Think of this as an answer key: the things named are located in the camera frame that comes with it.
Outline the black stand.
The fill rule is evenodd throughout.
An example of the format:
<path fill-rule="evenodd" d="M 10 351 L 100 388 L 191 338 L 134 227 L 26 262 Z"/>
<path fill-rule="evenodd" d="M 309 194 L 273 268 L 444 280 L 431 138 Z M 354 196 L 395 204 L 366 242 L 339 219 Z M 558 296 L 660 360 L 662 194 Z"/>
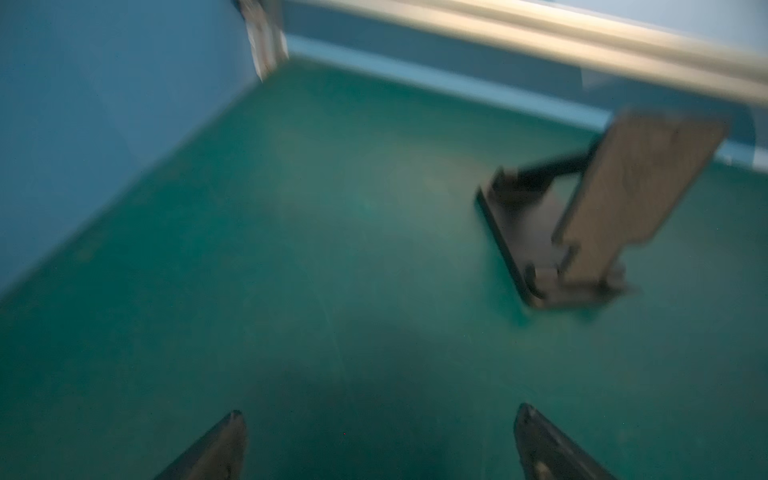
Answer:
<path fill-rule="evenodd" d="M 626 111 L 583 153 L 498 169 L 476 199 L 521 299 L 560 308 L 625 294 L 621 251 L 657 234 L 728 134 L 724 119 Z"/>

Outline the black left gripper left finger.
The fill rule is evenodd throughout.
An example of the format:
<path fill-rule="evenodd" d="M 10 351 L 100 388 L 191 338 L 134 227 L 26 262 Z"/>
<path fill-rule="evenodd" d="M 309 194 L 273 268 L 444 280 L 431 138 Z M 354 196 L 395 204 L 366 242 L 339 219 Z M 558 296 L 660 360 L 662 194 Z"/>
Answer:
<path fill-rule="evenodd" d="M 238 480 L 248 444 L 248 429 L 240 410 L 227 413 L 187 450 L 171 462 L 156 480 Z"/>

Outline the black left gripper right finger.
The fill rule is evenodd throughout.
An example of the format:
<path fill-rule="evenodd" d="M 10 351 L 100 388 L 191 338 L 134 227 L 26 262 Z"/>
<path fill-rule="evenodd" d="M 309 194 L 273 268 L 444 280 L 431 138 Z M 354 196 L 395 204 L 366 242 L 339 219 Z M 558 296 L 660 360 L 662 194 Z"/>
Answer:
<path fill-rule="evenodd" d="M 590 454 L 529 403 L 522 403 L 514 426 L 524 478 L 616 480 Z"/>

